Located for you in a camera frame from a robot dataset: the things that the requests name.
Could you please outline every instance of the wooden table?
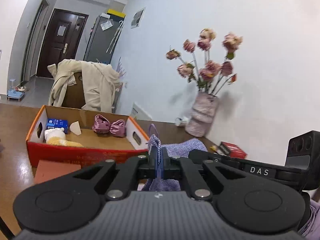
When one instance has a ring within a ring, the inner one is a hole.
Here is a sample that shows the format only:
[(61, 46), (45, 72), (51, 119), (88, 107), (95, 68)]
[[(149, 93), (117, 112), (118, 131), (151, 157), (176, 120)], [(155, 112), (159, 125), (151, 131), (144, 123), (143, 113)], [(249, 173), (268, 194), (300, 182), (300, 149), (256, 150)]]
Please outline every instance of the wooden table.
[[(39, 109), (0, 104), (0, 216), (16, 235), (20, 227), (12, 211), (15, 197), (25, 188), (33, 185), (33, 173), (28, 159), (25, 138)], [(162, 144), (181, 143), (193, 138), (173, 123), (137, 121), (148, 131), (154, 123)], [(200, 138), (209, 149), (212, 142)], [(0, 240), (6, 238), (0, 232)]]

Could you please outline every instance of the white plush toy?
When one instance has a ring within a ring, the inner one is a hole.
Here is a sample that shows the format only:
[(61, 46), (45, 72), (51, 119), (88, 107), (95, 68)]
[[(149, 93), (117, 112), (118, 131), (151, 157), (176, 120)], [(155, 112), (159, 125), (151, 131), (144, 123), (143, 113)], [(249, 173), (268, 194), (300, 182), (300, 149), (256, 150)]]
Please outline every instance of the white plush toy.
[(82, 144), (67, 141), (66, 135), (63, 132), (64, 128), (54, 128), (44, 131), (44, 139), (47, 144), (71, 147), (83, 147)]

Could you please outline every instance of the door handle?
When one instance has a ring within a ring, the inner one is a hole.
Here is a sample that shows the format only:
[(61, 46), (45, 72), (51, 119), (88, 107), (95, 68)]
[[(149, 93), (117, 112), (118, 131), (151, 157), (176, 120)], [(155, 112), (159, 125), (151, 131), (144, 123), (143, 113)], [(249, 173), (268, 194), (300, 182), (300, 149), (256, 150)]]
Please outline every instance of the door handle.
[(66, 50), (67, 50), (67, 47), (68, 47), (68, 43), (66, 43), (66, 44), (64, 45), (63, 54), (65, 54), (65, 52), (66, 52)]

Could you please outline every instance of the cardboard box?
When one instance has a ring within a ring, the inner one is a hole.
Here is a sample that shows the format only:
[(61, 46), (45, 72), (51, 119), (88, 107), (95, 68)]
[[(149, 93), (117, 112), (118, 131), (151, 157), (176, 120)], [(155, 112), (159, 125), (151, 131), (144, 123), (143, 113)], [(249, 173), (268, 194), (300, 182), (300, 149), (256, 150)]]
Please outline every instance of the cardboard box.
[[(123, 119), (126, 121), (126, 137), (98, 135), (92, 130), (94, 117), (101, 114), (111, 123)], [(67, 120), (68, 124), (79, 121), (82, 134), (72, 132), (66, 139), (81, 143), (84, 147), (54, 146), (44, 141), (44, 131), (48, 118)], [(81, 166), (113, 159), (117, 163), (125, 162), (129, 157), (145, 154), (149, 137), (134, 119), (126, 115), (108, 114), (82, 109), (42, 106), (26, 137), (29, 160), (32, 167), (37, 167), (39, 160), (80, 164)]]
[(247, 157), (247, 154), (238, 145), (232, 143), (221, 142), (219, 148), (225, 155), (233, 158), (245, 159)]
[(38, 163), (34, 183), (39, 184), (72, 173), (74, 171), (78, 171), (79, 169), (81, 169), (81, 165), (79, 164), (57, 163), (40, 160)]

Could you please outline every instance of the dried rose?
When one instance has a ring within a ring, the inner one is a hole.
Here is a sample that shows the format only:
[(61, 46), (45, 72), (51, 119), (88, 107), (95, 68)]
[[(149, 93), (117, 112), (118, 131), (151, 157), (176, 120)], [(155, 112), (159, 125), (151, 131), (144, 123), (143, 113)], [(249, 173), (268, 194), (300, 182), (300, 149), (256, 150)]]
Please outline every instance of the dried rose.
[(179, 74), (183, 77), (186, 78), (189, 76), (191, 73), (193, 73), (193, 70), (191, 67), (188, 67), (186, 64), (183, 64), (177, 68)]
[(190, 42), (189, 40), (186, 40), (183, 43), (183, 49), (186, 50), (187, 52), (194, 52), (196, 48), (196, 43), (195, 42)]
[(198, 47), (202, 50), (208, 51), (211, 48), (210, 39), (200, 39), (198, 41)]
[(216, 33), (212, 29), (205, 28), (200, 32), (200, 38), (212, 41), (216, 38)]
[(218, 75), (220, 69), (221, 69), (221, 65), (219, 63), (215, 63), (212, 60), (209, 60), (207, 62), (207, 64), (205, 65), (205, 67), (212, 72), (213, 75)]
[(186, 66), (189, 67), (189, 68), (192, 68), (192, 69), (195, 68), (195, 66), (193, 66), (191, 63), (186, 63)]
[(233, 66), (230, 61), (226, 61), (225, 63), (222, 64), (221, 74), (223, 76), (231, 75), (232, 71), (233, 71)]
[(242, 43), (243, 37), (235, 36), (233, 33), (229, 33), (224, 36), (224, 41), (222, 42), (223, 46), (226, 47), (228, 53), (234, 53), (239, 45)]
[(199, 71), (199, 75), (203, 78), (204, 81), (211, 81), (214, 77), (214, 74), (207, 68), (202, 68)]
[(231, 85), (231, 84), (233, 84), (233, 82), (236, 82), (237, 81), (237, 74), (234, 74), (231, 78), (230, 78), (230, 80), (229, 80), (229, 82), (228, 82), (228, 85)]
[(175, 59), (177, 57), (180, 57), (180, 52), (176, 51), (176, 50), (170, 50), (169, 52), (167, 52), (166, 57), (169, 60)]

